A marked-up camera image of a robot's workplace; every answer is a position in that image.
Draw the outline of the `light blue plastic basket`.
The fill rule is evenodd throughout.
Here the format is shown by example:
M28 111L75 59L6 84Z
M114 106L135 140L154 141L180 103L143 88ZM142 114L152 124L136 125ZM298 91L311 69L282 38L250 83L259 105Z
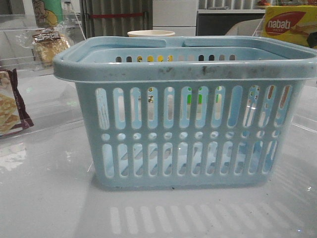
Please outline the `light blue plastic basket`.
M93 37L53 58L106 187L268 180L315 50L262 37Z

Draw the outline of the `popcorn print paper cup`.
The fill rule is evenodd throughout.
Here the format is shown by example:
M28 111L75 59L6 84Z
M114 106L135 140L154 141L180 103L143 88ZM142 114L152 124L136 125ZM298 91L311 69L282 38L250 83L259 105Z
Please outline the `popcorn print paper cup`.
M129 37L171 37L175 35L173 31L167 30L136 30L127 33Z

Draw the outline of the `white cabinet in background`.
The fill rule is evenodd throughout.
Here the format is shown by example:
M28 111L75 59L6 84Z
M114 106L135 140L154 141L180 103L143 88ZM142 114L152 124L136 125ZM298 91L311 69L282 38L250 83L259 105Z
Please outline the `white cabinet in background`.
M154 0L153 29L195 36L198 6L197 0Z

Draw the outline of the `clear acrylic display shelf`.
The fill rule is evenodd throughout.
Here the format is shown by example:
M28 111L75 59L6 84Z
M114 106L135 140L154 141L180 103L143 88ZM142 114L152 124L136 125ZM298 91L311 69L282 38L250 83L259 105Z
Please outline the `clear acrylic display shelf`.
M42 139L54 129L82 120L75 85L59 80L53 67L44 63L31 37L40 31L32 14L5 14L0 17L0 67L17 70L18 90L34 125L2 136L1 147L10 142Z

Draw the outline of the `yellow nabati wafer box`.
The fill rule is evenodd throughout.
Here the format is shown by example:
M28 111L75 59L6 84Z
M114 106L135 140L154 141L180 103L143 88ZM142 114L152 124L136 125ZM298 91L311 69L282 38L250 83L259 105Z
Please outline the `yellow nabati wafer box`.
M313 5L267 7L261 36L316 49L317 7Z

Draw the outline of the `bagged sliced bread loaf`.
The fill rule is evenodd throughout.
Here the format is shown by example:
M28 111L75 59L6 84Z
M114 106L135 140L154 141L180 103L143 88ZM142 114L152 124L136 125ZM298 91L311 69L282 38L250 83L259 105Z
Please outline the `bagged sliced bread loaf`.
M55 27L42 27L26 30L16 36L18 44L26 49L31 49L36 60L43 67L52 65L53 58L74 45L65 23Z

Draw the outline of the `maroon cracker snack packet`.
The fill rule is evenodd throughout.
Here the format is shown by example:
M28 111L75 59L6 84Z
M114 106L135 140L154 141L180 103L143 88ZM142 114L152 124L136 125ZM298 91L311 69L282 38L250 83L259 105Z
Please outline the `maroon cracker snack packet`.
M0 135L7 136L33 127L18 90L17 70L0 71Z

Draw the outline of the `clear acrylic right stand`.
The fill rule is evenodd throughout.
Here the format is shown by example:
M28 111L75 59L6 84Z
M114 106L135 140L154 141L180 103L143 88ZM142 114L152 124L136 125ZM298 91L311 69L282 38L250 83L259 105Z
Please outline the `clear acrylic right stand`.
M256 28L252 34L254 37L261 37L263 34L263 26L264 26L265 15L261 19L256 19Z

